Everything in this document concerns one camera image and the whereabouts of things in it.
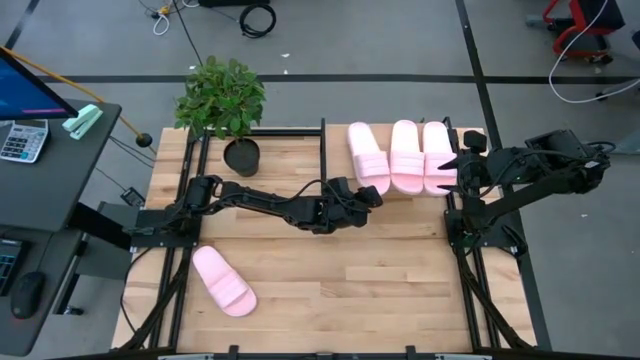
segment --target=green leaves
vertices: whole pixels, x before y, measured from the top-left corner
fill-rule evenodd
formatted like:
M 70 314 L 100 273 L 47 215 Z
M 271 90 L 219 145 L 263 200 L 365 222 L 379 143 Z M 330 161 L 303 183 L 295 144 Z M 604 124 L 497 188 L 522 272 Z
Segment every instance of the green leaves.
M 226 131 L 238 138 L 260 124 L 265 101 L 264 86 L 255 73 L 235 59 L 228 64 L 209 56 L 194 74 L 187 76 L 186 95 L 176 99 L 176 128 L 190 127 L 201 135 L 212 127 L 218 138 Z

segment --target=potted plant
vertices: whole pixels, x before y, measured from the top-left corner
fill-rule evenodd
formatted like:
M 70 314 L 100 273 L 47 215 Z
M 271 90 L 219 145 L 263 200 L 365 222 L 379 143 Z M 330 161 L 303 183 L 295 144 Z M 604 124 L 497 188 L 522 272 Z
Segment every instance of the potted plant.
M 186 95 L 177 99 L 176 128 L 189 127 L 196 137 L 215 131 L 220 140 L 230 134 L 235 139 L 224 150 L 224 161 L 241 176 L 258 172 L 260 148 L 245 138 L 251 123 L 260 125 L 264 86 L 246 65 L 231 59 L 228 64 L 210 56 L 189 75 Z

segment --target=plant pot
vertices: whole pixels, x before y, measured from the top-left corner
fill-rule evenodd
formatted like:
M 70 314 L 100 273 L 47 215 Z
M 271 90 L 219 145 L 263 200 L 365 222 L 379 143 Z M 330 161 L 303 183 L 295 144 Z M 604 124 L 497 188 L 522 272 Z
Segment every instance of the plant pot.
M 232 141 L 224 148 L 224 162 L 240 176 L 253 176 L 258 172 L 260 148 L 251 139 Z

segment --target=black desk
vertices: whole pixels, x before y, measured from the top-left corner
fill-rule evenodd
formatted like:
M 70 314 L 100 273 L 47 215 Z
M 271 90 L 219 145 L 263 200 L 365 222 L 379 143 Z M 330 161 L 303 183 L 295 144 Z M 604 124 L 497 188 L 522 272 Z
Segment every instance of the black desk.
M 76 100 L 68 102 L 76 109 L 91 104 Z M 4 238 L 30 244 L 15 279 L 35 271 L 41 258 L 39 270 L 46 275 L 38 312 L 27 320 L 15 319 L 9 309 L 9 297 L 0 297 L 0 353 L 24 356 L 31 351 L 77 255 L 83 234 L 81 230 L 99 233 L 88 229 L 102 228 L 104 224 L 105 219 L 98 212 L 78 203 L 78 199 L 121 107 L 96 105 L 104 114 L 82 139 L 70 138 L 62 128 L 63 121 L 52 120 L 49 122 L 51 138 L 38 162 L 20 164 L 0 160 L 0 182 L 3 185 L 0 187 L 0 234 L 4 234 Z M 9 128 L 0 128 L 0 139 L 6 137 Z M 113 225 L 110 221 L 106 220 L 106 228 Z
M 90 104 L 68 101 L 76 109 Z M 51 138 L 35 164 L 0 161 L 0 224 L 44 231 L 67 225 L 122 110 L 96 105 L 104 114 L 82 139 L 69 137 L 64 120 L 50 120 Z M 9 129 L 0 128 L 2 141 Z
M 6 229 L 7 227 L 0 227 L 0 234 Z M 28 241 L 30 245 L 29 253 L 15 280 L 25 273 L 35 271 L 40 258 L 44 256 L 39 271 L 45 273 L 46 282 L 38 312 L 26 320 L 13 317 L 9 308 L 9 296 L 0 297 L 0 353 L 2 354 L 25 356 L 31 351 L 82 236 L 82 232 L 76 229 L 65 229 L 53 233 L 53 236 L 51 234 L 46 231 L 11 229 L 4 235 L 4 238 Z

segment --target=white cable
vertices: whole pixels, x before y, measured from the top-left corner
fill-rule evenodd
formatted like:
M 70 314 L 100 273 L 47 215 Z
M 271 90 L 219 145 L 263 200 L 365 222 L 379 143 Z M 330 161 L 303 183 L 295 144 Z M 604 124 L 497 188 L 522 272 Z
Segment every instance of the white cable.
M 200 4 L 199 4 L 199 3 L 198 3 L 198 4 L 195 4 L 195 5 L 189 5 L 189 4 L 188 4 L 188 2 L 187 2 L 187 0 L 182 0 L 182 5 L 184 5 L 185 7 L 198 7 L 198 6 L 200 6 Z
M 580 34 L 578 34 L 578 36 L 576 36 L 573 40 L 571 40 L 569 45 L 567 45 L 565 47 L 564 51 L 562 52 L 562 54 L 560 54 L 560 56 L 558 57 L 558 60 L 556 60 L 555 65 L 553 65 L 553 68 L 551 69 L 551 72 L 549 73 L 549 86 L 551 86 L 551 90 L 553 90 L 553 93 L 556 94 L 556 96 L 560 100 L 562 100 L 564 102 L 567 102 L 569 104 L 586 104 L 586 103 L 590 103 L 590 102 L 593 102 L 593 101 L 598 101 L 600 99 L 608 98 L 609 96 L 613 96 L 613 95 L 617 95 L 617 94 L 623 93 L 623 92 L 625 92 L 627 90 L 633 89 L 638 84 L 640 84 L 640 79 L 638 79 L 638 81 L 636 81 L 633 84 L 625 87 L 624 89 L 620 89 L 620 90 L 614 91 L 614 92 L 609 93 L 609 94 L 604 94 L 604 95 L 601 95 L 601 96 L 598 96 L 598 97 L 595 97 L 595 98 L 592 98 L 592 99 L 586 99 L 586 100 L 569 100 L 569 99 L 565 99 L 564 97 L 562 97 L 562 95 L 560 95 L 558 93 L 558 91 L 556 90 L 555 86 L 553 86 L 552 77 L 553 77 L 553 73 L 558 68 L 558 64 L 560 64 L 560 62 L 564 58 L 564 55 L 567 53 L 567 51 L 573 45 L 573 43 L 575 43 L 584 33 L 586 33 L 593 26 L 593 24 L 596 23 L 596 21 L 598 21 L 598 19 L 600 18 L 600 15 L 602 15 L 602 13 L 604 12 L 604 9 L 607 7 L 607 3 L 609 3 L 609 0 L 605 0 L 604 1 L 604 4 L 602 5 L 602 8 L 600 9 L 600 12 L 598 12 L 598 15 L 596 15 L 596 17 L 593 19 L 593 21 L 591 21 L 591 24 L 589 24 L 589 26 L 587 26 L 584 30 L 582 30 L 582 32 Z
M 167 22 L 167 27 L 166 27 L 166 28 L 164 28 L 164 30 L 163 30 L 163 31 L 158 32 L 158 24 L 160 24 L 160 22 L 161 22 L 162 20 L 164 20 L 164 21 L 166 21 L 166 22 Z M 158 20 L 156 20 L 156 24 L 155 24 L 155 25 L 153 25 L 153 34 L 154 34 L 154 35 L 158 35 L 158 36 L 164 35 L 167 31 L 169 31 L 169 26 L 170 26 L 170 25 L 171 25 L 171 24 L 169 23 L 169 18 L 168 18 L 168 17 L 164 16 L 163 14 L 158 14 Z

